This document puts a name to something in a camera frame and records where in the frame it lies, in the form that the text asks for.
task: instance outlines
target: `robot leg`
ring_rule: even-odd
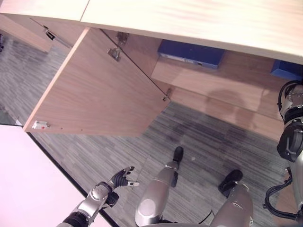
[[[169,188],[177,183],[177,169],[183,157],[183,148],[177,147],[174,159],[168,162],[159,174],[150,182],[141,198],[135,213],[138,226],[158,223],[162,219]]]
[[[249,227],[252,225],[253,204],[248,193],[249,189],[244,184],[238,184],[242,176],[240,170],[234,170],[219,185],[219,191],[228,196],[228,199],[215,215],[211,226]]]

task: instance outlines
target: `gray carpet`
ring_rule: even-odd
[[[0,104],[0,124],[15,125],[14,119],[9,115],[8,111]]]
[[[0,54],[0,103],[25,123],[63,60],[64,54],[56,48],[45,54],[7,39]],[[130,178],[141,185],[117,189],[117,205],[106,209],[121,227],[135,226],[140,196],[178,145],[184,147],[185,155],[178,184],[170,190],[165,219],[198,223],[211,209],[216,213],[225,201],[217,185],[239,168],[254,202],[254,226],[275,226],[262,203],[266,190],[283,181],[286,162],[277,154],[276,142],[203,113],[170,103],[137,138],[34,135],[87,192],[120,169],[136,167]]]

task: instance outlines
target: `cabinet shelf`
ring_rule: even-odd
[[[276,103],[287,80],[270,75],[274,60],[226,51],[219,69],[160,57],[152,78],[281,121]]]
[[[270,75],[273,62],[226,51],[214,70],[160,57],[151,77],[175,87],[174,102],[279,140],[283,123],[276,103],[287,80]]]

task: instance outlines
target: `wooden cabinet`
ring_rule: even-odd
[[[31,22],[29,18],[22,18],[20,21],[27,24],[28,22]],[[0,14],[0,33],[3,35],[11,35],[15,39],[29,44],[43,52],[48,52],[52,47],[50,41],[37,35],[33,29],[28,29],[19,22],[2,14]]]
[[[99,29],[85,28],[26,122],[26,131],[138,136],[169,99]],[[35,121],[50,127],[32,129]]]
[[[127,41],[124,44],[118,40],[118,33],[121,32],[107,29],[103,29],[103,31],[149,78],[152,77],[152,72],[159,58],[158,47],[162,39],[124,33],[128,34]],[[171,85],[151,79],[164,93],[171,89]]]
[[[49,48],[43,51],[48,52],[52,45],[59,47],[65,52],[69,52],[73,45],[78,40],[85,26],[75,25],[68,21],[54,21],[45,18],[31,18],[25,17],[23,15],[7,15],[9,19],[14,21],[19,27],[23,27],[28,31],[36,35],[37,38],[46,43]],[[46,29],[55,35],[52,40],[46,35]],[[27,34],[22,34],[22,39],[26,37]],[[37,46],[37,40],[33,40],[32,43],[28,43],[34,47]]]
[[[302,3],[80,0],[66,15],[62,10],[70,1],[44,18],[49,1],[31,0],[32,8],[18,2],[4,0],[0,12],[30,15],[75,43],[28,119],[27,131],[36,131],[34,121],[47,121],[48,132],[138,135],[167,105],[169,99],[162,99],[171,89],[174,102],[279,139],[284,125],[276,102],[286,80],[270,70],[273,58],[303,63],[303,15],[297,10]],[[258,9],[263,11],[255,17]],[[95,28],[82,32],[84,26]],[[117,30],[130,33],[125,44],[116,39]],[[159,58],[161,39],[227,51],[219,69],[210,70]],[[120,62],[107,54],[117,45]]]

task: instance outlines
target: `open cabinet door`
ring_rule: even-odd
[[[99,29],[85,28],[26,122],[29,132],[140,135],[168,99]],[[44,129],[32,128],[47,122]]]

